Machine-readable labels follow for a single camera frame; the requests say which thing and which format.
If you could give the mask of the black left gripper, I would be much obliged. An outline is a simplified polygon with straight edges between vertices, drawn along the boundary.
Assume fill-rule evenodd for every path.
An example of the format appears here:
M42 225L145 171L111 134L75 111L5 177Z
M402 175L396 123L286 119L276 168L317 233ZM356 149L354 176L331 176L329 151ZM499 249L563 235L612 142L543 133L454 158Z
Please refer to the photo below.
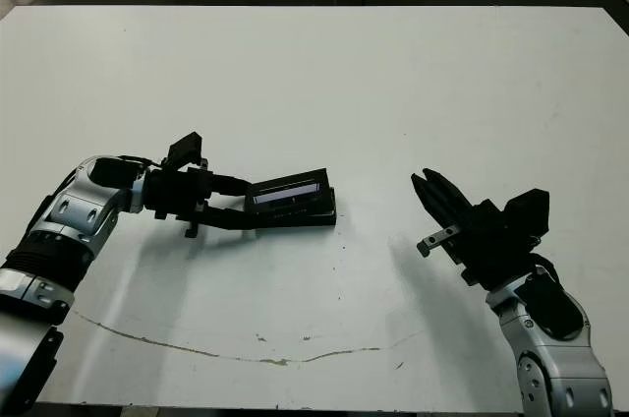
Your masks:
M153 169L144 177L143 206L152 210L156 219L173 214L178 220L187 221L186 238L198 235L198 213L203 225L223 230L253 230L258 228L258 218L254 214L205 204L211 193L243 197L251 185L247 180L200 168L189 168L186 172L171 168Z

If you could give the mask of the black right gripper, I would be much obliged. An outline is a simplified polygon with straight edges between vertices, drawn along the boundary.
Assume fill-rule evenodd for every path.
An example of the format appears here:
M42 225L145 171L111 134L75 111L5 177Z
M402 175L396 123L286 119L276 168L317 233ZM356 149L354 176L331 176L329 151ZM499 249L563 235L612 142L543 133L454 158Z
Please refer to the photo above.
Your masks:
M531 209L515 201L499 209L490 200L472 206L447 178L429 168L411 175L414 190L427 213L442 227L417 248L427 257L441 247L463 267L461 276L485 290L526 275L535 268L536 220Z

